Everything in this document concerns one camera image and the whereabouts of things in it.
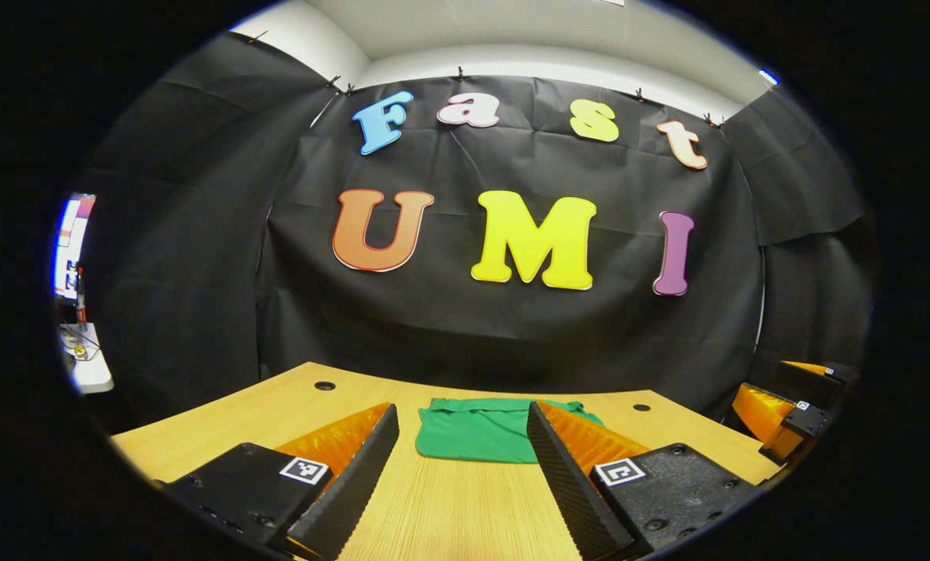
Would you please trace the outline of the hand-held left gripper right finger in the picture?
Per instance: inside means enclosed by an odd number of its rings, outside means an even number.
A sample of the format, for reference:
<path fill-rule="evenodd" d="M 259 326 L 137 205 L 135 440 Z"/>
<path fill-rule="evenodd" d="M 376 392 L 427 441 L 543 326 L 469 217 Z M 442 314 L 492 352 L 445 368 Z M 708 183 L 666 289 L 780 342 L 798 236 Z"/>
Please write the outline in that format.
<path fill-rule="evenodd" d="M 529 405 L 526 434 L 583 560 L 670 549 L 757 492 L 687 444 L 648 447 L 544 400 Z"/>

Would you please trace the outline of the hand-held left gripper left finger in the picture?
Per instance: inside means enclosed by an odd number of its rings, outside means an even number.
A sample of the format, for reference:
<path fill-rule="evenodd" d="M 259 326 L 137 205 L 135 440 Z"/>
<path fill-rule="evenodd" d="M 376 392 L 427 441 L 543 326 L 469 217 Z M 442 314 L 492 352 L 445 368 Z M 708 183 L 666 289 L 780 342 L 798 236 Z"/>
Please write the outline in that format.
<path fill-rule="evenodd" d="M 377 404 L 289 443 L 238 443 L 162 482 L 183 506 L 275 552 L 336 559 L 399 439 L 394 404 Z"/>

